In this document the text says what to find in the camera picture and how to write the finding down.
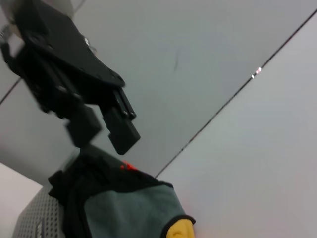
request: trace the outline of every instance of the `white ceiling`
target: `white ceiling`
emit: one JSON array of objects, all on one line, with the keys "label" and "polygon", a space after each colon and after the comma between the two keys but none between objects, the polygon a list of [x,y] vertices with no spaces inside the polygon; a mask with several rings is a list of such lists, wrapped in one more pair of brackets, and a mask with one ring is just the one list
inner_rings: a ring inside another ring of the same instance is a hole
[{"label": "white ceiling", "polygon": [[[313,0],[87,0],[74,22],[99,59],[125,80],[141,135],[124,156],[116,154],[106,130],[93,143],[157,174],[315,8]],[[0,107],[0,135],[10,135],[10,142],[0,142],[10,148],[0,162],[18,158],[30,167],[23,173],[40,181],[73,147],[62,122],[51,116],[48,124],[47,115],[31,110],[35,104],[25,85],[20,87]],[[37,139],[26,145],[34,148],[30,154],[23,139],[32,133]],[[46,146],[37,147],[43,141]]]}]

